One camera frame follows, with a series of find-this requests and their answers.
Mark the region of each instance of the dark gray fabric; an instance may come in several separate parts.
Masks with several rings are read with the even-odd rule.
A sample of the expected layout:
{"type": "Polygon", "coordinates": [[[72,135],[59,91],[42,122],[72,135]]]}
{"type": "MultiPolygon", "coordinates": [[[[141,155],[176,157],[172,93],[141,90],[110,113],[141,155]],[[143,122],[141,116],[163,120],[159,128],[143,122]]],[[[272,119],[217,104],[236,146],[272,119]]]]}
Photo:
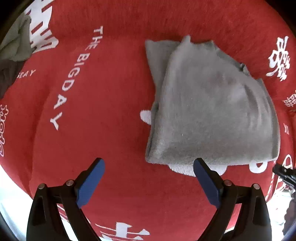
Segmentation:
{"type": "Polygon", "coordinates": [[[31,56],[34,49],[30,44],[30,23],[28,15],[16,19],[0,44],[0,60],[25,61],[31,56]]]}
{"type": "Polygon", "coordinates": [[[0,60],[0,99],[11,86],[19,72],[22,70],[25,62],[15,62],[9,59],[0,60]]]}
{"type": "Polygon", "coordinates": [[[156,87],[146,161],[237,165],[277,159],[279,124],[262,80],[213,42],[145,42],[156,87]]]}

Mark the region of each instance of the gray cloth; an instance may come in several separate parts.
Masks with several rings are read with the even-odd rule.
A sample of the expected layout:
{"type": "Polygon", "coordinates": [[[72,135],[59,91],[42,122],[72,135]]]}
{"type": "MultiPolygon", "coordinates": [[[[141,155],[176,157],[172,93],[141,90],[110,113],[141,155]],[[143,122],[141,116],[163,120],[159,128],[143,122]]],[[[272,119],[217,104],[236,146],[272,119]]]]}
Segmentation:
{"type": "Polygon", "coordinates": [[[262,82],[213,42],[145,42],[156,88],[146,161],[215,165],[276,160],[279,124],[262,82]]]}
{"type": "Polygon", "coordinates": [[[3,98],[8,87],[11,86],[25,62],[15,62],[9,59],[0,60],[0,99],[3,98]]]}
{"type": "Polygon", "coordinates": [[[30,23],[30,16],[25,14],[16,19],[0,44],[0,60],[25,61],[31,56],[30,23]]]}

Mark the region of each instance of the red surface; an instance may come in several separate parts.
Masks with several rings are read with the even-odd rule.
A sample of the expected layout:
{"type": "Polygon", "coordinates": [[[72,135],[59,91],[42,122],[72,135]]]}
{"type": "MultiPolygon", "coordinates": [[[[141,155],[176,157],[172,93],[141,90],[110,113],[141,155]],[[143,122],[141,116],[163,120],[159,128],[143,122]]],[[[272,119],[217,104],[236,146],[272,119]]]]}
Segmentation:
{"type": "MultiPolygon", "coordinates": [[[[212,39],[245,63],[254,78],[263,78],[275,102],[281,130],[278,162],[288,154],[294,161],[293,138],[283,126],[283,122],[291,125],[287,114],[291,108],[282,100],[296,89],[296,40],[264,1],[55,0],[51,5],[49,28],[58,46],[33,54],[23,71],[36,72],[18,79],[0,101],[9,109],[0,163],[31,196],[38,184],[61,185],[101,157],[105,174],[83,208],[99,236],[100,231],[115,232],[95,223],[115,229],[116,222],[132,225],[129,232],[147,230],[150,235],[141,236],[145,241],[193,241],[201,235],[215,208],[197,179],[144,159],[150,126],[139,113],[151,108],[155,92],[145,39],[181,40],[187,34],[193,42],[212,39]],[[85,51],[92,37],[100,35],[94,29],[101,25],[101,42],[85,51]],[[277,38],[285,36],[289,36],[286,50],[291,68],[280,82],[276,74],[265,75],[272,71],[268,57],[276,49],[277,38]],[[79,74],[70,78],[75,82],[65,92],[63,83],[83,53],[90,56],[79,74]],[[67,101],[54,109],[58,94],[67,101]],[[56,130],[50,119],[60,112],[56,130]]],[[[272,166],[269,162],[260,174],[252,173],[248,165],[230,166],[222,178],[236,185],[259,183],[266,196],[272,166]]]]}

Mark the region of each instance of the red fabric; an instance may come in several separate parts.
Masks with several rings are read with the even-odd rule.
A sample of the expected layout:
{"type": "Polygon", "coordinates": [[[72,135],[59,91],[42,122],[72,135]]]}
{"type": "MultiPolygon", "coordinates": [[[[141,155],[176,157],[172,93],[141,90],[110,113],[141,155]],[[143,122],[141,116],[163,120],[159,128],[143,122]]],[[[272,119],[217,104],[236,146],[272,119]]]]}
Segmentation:
{"type": "MultiPolygon", "coordinates": [[[[296,64],[296,39],[264,1],[63,0],[51,5],[49,28],[59,44],[33,54],[23,72],[36,71],[19,78],[0,101],[9,109],[0,162],[31,196],[38,184],[61,185],[101,157],[105,174],[83,208],[100,237],[104,232],[118,239],[114,230],[102,228],[115,229],[117,222],[131,225],[128,232],[145,229],[144,235],[139,234],[145,241],[192,241],[201,235],[215,208],[197,179],[144,159],[150,126],[139,113],[151,108],[155,92],[145,39],[180,41],[187,34],[193,42],[212,39],[245,63],[254,78],[263,78],[275,101],[281,128],[278,162],[288,154],[294,161],[292,137],[285,135],[282,124],[291,125],[282,100],[296,89],[296,69],[287,69],[287,79],[281,82],[276,74],[267,77],[266,73],[272,71],[268,57],[277,49],[278,37],[289,36],[286,50],[291,66],[296,64]],[[93,37],[101,36],[94,33],[101,26],[100,43],[85,50],[93,37]],[[80,72],[68,77],[85,53],[90,55],[79,62],[84,64],[76,66],[80,72]],[[75,82],[63,91],[69,79],[75,82]],[[54,108],[59,94],[67,100],[54,108]],[[61,112],[56,130],[50,119],[61,112]]],[[[229,166],[222,178],[236,185],[259,183],[269,199],[274,187],[272,166],[268,162],[259,174],[248,165],[229,166]]]]}

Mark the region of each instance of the bright white background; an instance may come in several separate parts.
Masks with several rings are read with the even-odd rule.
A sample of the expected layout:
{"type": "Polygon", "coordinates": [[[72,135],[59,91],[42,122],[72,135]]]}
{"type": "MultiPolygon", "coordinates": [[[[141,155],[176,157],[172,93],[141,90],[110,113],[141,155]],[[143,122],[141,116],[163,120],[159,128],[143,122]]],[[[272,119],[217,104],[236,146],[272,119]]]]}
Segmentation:
{"type": "MultiPolygon", "coordinates": [[[[280,241],[283,238],[284,215],[290,200],[289,193],[283,192],[273,196],[267,203],[272,226],[272,241],[280,241]]],[[[32,199],[10,179],[0,166],[0,212],[20,241],[26,241],[31,205],[32,199]]],[[[70,224],[63,219],[62,221],[69,238],[72,241],[77,241],[70,224]]]]}

